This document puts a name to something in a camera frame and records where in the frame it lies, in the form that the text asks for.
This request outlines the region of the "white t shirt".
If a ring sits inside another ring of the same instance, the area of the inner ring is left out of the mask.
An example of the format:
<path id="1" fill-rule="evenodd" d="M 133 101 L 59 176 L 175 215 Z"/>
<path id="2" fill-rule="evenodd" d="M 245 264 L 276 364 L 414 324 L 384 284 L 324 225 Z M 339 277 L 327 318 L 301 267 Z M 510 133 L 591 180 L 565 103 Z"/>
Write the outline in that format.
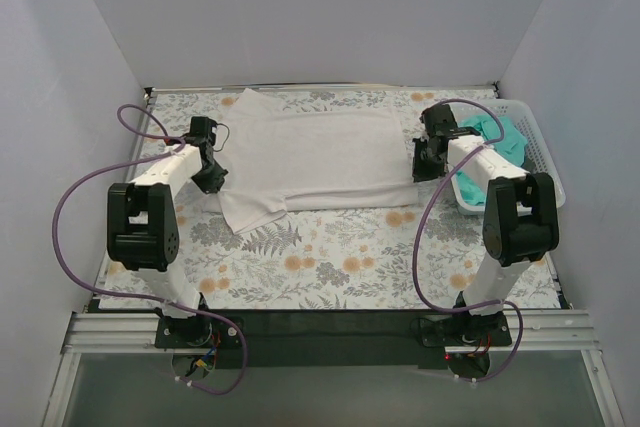
<path id="1" fill-rule="evenodd" d="M 406 140 L 393 106 L 296 112 L 245 90 L 223 118 L 218 155 L 228 174 L 203 205 L 235 234 L 289 212 L 386 208 L 418 201 Z"/>

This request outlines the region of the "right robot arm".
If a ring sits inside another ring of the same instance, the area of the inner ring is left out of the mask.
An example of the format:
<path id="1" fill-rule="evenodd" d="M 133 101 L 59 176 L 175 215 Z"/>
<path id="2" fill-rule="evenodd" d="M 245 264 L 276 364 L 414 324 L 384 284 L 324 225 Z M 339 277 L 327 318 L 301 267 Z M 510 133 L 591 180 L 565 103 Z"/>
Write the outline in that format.
<path id="1" fill-rule="evenodd" d="M 431 304 L 431 315 L 417 321 L 427 346 L 489 345 L 510 342 L 504 308 L 521 275 L 559 243 L 556 189 L 547 173 L 530 173 L 505 159 L 495 146 L 505 138 L 497 116 L 495 132 L 484 135 L 461 126 L 445 100 L 426 108 L 424 127 L 414 139 L 414 181 L 439 180 L 442 186 L 462 172 L 485 194 L 482 241 L 485 256 L 475 278 L 451 308 Z"/>

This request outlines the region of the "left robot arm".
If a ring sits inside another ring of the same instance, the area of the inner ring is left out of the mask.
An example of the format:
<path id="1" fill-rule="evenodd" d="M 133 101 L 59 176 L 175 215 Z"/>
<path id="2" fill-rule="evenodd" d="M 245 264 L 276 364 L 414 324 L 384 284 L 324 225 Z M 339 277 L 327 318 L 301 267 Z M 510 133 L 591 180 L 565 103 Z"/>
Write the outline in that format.
<path id="1" fill-rule="evenodd" d="M 220 191 L 228 171 L 214 158 L 217 130 L 208 117 L 192 118 L 183 142 L 170 141 L 162 159 L 107 195 L 109 257 L 143 281 L 162 316 L 180 319 L 178 334 L 193 347 L 211 339 L 213 324 L 197 312 L 202 296 L 174 263 L 180 247 L 174 199 L 188 182 L 205 194 Z"/>

